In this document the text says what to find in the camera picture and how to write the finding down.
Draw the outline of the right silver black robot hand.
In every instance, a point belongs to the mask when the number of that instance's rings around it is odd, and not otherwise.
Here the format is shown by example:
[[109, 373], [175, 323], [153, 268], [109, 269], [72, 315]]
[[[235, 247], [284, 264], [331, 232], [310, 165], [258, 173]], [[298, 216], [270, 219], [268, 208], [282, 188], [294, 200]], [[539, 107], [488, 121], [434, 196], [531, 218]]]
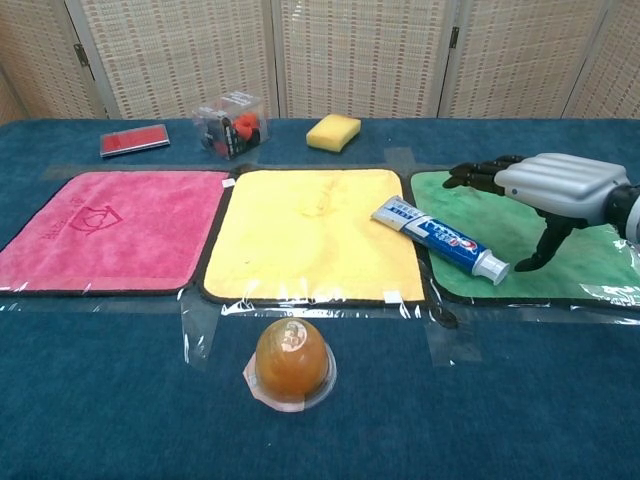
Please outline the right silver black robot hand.
[[443, 187], [460, 186], [505, 196], [545, 220], [535, 252], [516, 264], [518, 272], [544, 267], [575, 230], [609, 224], [621, 239], [639, 244], [639, 187], [619, 164], [562, 153], [504, 155], [453, 167]]

